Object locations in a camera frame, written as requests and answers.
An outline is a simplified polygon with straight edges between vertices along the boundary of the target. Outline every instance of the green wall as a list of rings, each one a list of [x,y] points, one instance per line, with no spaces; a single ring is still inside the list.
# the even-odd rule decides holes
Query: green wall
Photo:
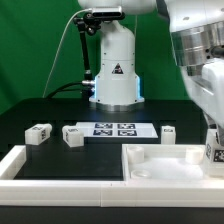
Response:
[[[0,1],[0,113],[22,99],[42,97],[64,27],[77,10],[76,0]],[[135,16],[122,23],[134,30]],[[94,74],[100,69],[99,43],[99,34],[88,37]],[[138,16],[136,73],[143,79],[146,99],[188,99],[172,57],[168,24],[156,12]],[[79,36],[71,26],[48,91],[82,77]]]

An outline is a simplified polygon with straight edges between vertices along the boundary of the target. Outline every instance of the black tabletop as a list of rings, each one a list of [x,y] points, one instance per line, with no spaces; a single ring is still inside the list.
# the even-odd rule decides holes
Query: black tabletop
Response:
[[[62,137],[64,125],[76,122],[153,123],[158,139],[90,139],[89,148],[119,149],[122,143],[160,143],[160,128],[176,128],[177,144],[204,144],[206,124],[202,111],[191,101],[150,101],[144,109],[122,113],[108,113],[89,108],[80,99],[28,99],[0,116],[0,152],[6,154],[14,145],[25,144],[24,131],[37,123],[53,126],[52,141]],[[181,223],[207,224],[224,218],[221,208],[79,208],[79,207],[0,207],[0,223]]]

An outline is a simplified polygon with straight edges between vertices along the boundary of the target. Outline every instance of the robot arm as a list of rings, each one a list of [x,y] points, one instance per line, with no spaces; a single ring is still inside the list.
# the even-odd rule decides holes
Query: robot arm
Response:
[[[159,14],[170,21],[173,56],[190,98],[224,133],[223,0],[78,1],[83,8],[121,6],[132,15],[157,6]]]
[[[82,8],[121,6],[125,14],[137,15],[151,12],[156,0],[78,0]]]

